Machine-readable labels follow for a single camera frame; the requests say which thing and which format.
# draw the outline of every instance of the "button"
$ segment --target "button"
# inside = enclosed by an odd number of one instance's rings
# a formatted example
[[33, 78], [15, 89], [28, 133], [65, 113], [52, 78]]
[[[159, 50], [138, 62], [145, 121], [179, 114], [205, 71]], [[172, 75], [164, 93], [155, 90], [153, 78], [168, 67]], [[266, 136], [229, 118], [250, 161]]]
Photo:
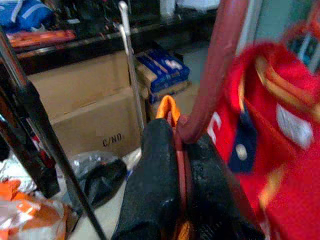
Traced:
[[245, 161], [248, 158], [247, 149], [243, 144], [235, 146], [235, 151], [241, 161]]

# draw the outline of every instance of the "black pole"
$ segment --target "black pole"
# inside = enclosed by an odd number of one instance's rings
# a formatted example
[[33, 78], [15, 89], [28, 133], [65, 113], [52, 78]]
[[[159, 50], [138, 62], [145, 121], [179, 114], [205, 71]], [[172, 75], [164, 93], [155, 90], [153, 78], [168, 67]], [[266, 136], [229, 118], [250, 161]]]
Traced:
[[61, 168], [64, 176], [69, 180], [76, 196], [82, 204], [83, 211], [88, 216], [96, 233], [102, 240], [106, 240], [106, 236], [94, 214], [93, 208], [78, 183], [78, 180], [68, 162], [67, 156], [61, 147], [59, 140], [53, 130], [46, 110], [40, 100], [40, 96], [28, 80], [23, 71], [17, 56], [12, 49], [10, 42], [0, 26], [0, 54], [3, 59], [4, 66], [11, 77], [12, 86], [15, 87], [15, 95], [18, 102], [23, 106], [29, 115], [29, 119], [36, 126], [39, 138], [43, 144], [48, 147], [51, 156]]

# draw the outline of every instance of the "metal rod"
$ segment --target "metal rod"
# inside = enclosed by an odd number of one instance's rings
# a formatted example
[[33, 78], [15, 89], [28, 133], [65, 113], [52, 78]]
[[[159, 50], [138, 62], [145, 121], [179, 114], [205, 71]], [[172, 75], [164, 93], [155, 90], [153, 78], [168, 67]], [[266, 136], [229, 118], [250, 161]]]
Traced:
[[28, 78], [1, 26], [0, 32], [0, 53], [3, 58], [3, 64], [11, 76], [10, 81], [13, 83], [13, 86], [18, 86], [20, 88], [26, 86]]
[[82, 208], [96, 233], [102, 240], [106, 240], [106, 236], [94, 214], [93, 208], [84, 192], [82, 191], [79, 182], [74, 174], [71, 165], [63, 151], [59, 140], [49, 122], [48, 115], [44, 106], [42, 105], [39, 94], [34, 86], [28, 81], [20, 63], [17, 60], [15, 52], [13, 51], [9, 40], [0, 26], [0, 54], [4, 60], [4, 65], [14, 81], [17, 89], [15, 94], [19, 103], [25, 108], [30, 120], [34, 123], [39, 131], [39, 138], [49, 148], [49, 152], [54, 160], [61, 168], [64, 176], [69, 180], [76, 196], [78, 197]]
[[140, 136], [142, 136], [145, 125], [144, 125], [144, 117], [142, 114], [142, 108], [141, 108], [141, 102], [140, 102], [137, 74], [136, 74], [136, 69], [134, 65], [134, 54], [133, 54], [131, 38], [130, 38], [131, 32], [130, 32], [130, 24], [129, 24], [129, 17], [128, 17], [128, 5], [124, 1], [120, 1], [119, 9], [121, 12], [122, 25], [123, 25], [123, 28], [120, 28], [119, 30], [121, 32], [124, 47], [126, 48], [125, 52], [128, 56], [129, 73], [130, 73], [131, 85], [133, 89], [133, 95], [135, 98], [135, 111], [136, 111], [136, 116], [138, 120]]

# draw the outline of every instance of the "orange plastic bag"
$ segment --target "orange plastic bag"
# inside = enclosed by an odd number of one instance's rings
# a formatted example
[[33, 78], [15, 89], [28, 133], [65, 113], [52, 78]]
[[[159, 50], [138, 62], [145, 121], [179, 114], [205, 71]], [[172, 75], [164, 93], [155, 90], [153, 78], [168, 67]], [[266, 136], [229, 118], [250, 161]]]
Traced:
[[18, 191], [19, 180], [0, 183], [0, 239], [66, 239], [70, 209]]

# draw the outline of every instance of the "blue package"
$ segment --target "blue package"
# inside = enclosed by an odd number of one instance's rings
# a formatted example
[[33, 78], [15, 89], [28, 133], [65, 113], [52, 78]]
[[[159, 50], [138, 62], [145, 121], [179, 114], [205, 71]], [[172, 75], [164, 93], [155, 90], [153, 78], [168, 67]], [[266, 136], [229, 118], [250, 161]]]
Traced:
[[23, 0], [0, 0], [0, 25], [13, 27], [22, 5]]
[[24, 0], [17, 16], [17, 24], [21, 30], [34, 32], [53, 17], [54, 12], [40, 0]]
[[156, 78], [150, 82], [151, 93], [157, 93], [188, 80], [190, 69], [164, 49], [148, 50], [136, 59], [156, 75]]

